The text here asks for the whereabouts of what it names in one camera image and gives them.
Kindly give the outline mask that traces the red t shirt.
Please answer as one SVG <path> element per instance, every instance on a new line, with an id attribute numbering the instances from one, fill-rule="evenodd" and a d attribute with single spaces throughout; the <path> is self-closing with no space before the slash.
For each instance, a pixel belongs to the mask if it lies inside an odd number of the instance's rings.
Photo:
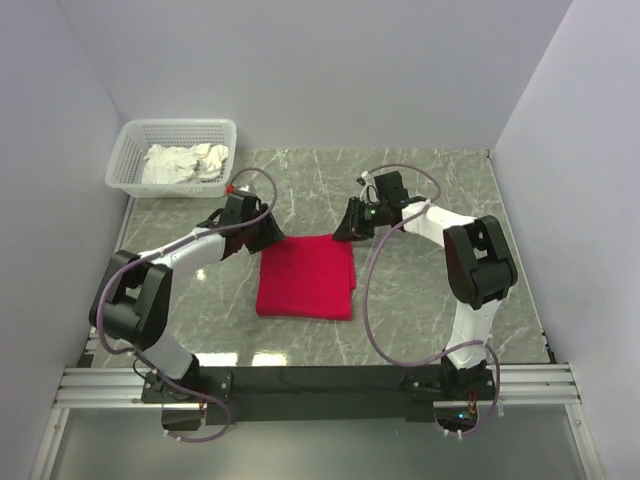
<path id="1" fill-rule="evenodd" d="M 350 321 L 356 286 L 351 243 L 290 236 L 261 253 L 256 314 Z"/>

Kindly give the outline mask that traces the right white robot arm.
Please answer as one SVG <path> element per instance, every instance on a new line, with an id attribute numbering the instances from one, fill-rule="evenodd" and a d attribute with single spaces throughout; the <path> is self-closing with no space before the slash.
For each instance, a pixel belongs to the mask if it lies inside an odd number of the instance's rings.
<path id="1" fill-rule="evenodd" d="M 361 192 L 349 199 L 333 240 L 369 240 L 385 227 L 389 233 L 418 235 L 444 250 L 456 311 L 450 339 L 434 359 L 440 364 L 440 390 L 460 399 L 484 375 L 494 317 L 518 280 L 502 226 L 492 215 L 465 216 L 436 206 L 434 198 L 410 196 L 396 170 L 385 173 L 376 167 L 357 181 Z"/>

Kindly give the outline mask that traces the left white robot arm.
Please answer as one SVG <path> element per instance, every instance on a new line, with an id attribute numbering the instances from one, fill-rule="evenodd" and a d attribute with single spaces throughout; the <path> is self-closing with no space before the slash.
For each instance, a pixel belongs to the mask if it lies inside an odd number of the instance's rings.
<path id="1" fill-rule="evenodd" d="M 284 239 L 269 204 L 253 193 L 234 191 L 223 208 L 187 235 L 147 252 L 116 252 L 96 292 L 89 322 L 106 350 L 116 352 L 108 338 L 127 342 L 123 353 L 134 353 L 165 378 L 164 389 L 173 399 L 189 401 L 205 387 L 197 357 L 166 331 L 173 280 L 241 249 L 254 254 Z"/>

